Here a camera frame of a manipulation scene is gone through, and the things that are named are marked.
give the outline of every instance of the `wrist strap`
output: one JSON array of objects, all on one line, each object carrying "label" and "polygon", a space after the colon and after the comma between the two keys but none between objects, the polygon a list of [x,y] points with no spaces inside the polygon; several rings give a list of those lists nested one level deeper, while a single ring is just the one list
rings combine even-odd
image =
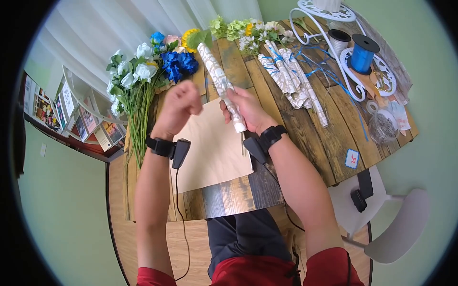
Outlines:
[{"label": "wrist strap", "polygon": [[267,152],[270,146],[282,139],[283,133],[288,133],[288,131],[282,125],[270,126],[264,130],[264,132],[261,133],[261,136],[259,136],[259,143],[263,150]]},{"label": "wrist strap", "polygon": [[145,143],[146,146],[151,148],[151,153],[173,159],[175,154],[176,142],[170,142],[160,138],[153,139],[151,137],[147,137]]}]

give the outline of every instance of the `green hydrangea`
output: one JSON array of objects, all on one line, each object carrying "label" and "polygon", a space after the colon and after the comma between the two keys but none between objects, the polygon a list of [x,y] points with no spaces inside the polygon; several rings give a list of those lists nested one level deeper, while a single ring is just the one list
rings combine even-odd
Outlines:
[{"label": "green hydrangea", "polygon": [[246,28],[246,25],[250,23],[250,20],[233,20],[229,23],[227,28],[227,35],[229,41],[234,41],[235,39],[240,38],[239,32]]},{"label": "green hydrangea", "polygon": [[227,37],[227,28],[227,24],[220,15],[218,15],[216,19],[210,21],[210,31],[212,31],[212,35],[217,39]]}]

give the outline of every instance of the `wooden floor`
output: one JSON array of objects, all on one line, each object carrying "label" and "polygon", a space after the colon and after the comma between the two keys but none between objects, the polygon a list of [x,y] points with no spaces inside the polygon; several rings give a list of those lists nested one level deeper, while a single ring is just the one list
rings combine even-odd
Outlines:
[{"label": "wooden floor", "polygon": [[[131,286],[136,285],[137,276],[137,256],[135,243],[135,223],[126,221],[124,218],[123,199],[122,199],[122,175],[123,158],[119,157],[110,163],[109,167],[109,204],[111,213],[111,223],[113,227],[114,240],[118,249],[118,254],[124,268],[127,279]],[[278,205],[269,208],[272,216],[285,235],[288,228],[293,228],[286,217],[283,206]],[[299,219],[289,211],[292,219],[300,225]],[[210,249],[208,247],[207,222],[204,220],[186,221],[186,237],[191,249],[191,268],[188,275],[178,281],[177,285],[202,286],[210,285],[211,281],[207,275],[207,268],[210,263]],[[301,261],[299,269],[302,270],[301,278],[304,279],[305,269],[305,245],[301,231],[296,231],[296,244],[300,249]],[[355,241],[361,243],[369,242],[367,227],[356,233]],[[180,277],[188,266],[188,253],[186,242],[183,236],[183,222],[173,221],[167,223],[167,243],[170,252],[170,259],[175,277]],[[353,266],[358,272],[358,276],[364,285],[369,285],[370,259],[364,254],[362,249],[354,246],[345,245],[350,253]]]}]

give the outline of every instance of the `person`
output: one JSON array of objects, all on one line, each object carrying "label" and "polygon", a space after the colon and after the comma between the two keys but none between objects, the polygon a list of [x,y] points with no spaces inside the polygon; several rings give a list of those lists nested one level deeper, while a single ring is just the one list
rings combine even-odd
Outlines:
[{"label": "person", "polygon": [[[278,123],[244,89],[228,90],[239,106],[246,127],[260,135]],[[230,115],[220,101],[228,124]],[[172,141],[191,115],[202,111],[200,93],[191,81],[173,87],[165,96],[151,138]],[[284,199],[305,230],[307,273],[304,285],[364,285],[343,248],[331,198],[323,179],[287,134],[268,150]],[[145,153],[135,193],[137,285],[176,285],[166,240],[170,203],[168,157]],[[207,221],[212,258],[212,285],[297,285],[299,273],[277,224],[266,209]]]}]

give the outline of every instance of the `dark pants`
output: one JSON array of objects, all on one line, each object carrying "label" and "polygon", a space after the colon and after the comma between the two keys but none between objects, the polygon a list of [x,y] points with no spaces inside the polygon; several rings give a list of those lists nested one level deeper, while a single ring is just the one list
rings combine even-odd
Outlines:
[{"label": "dark pants", "polygon": [[232,257],[265,255],[291,261],[280,230],[267,209],[216,217],[207,221],[207,227],[212,252],[210,279],[218,263]]}]

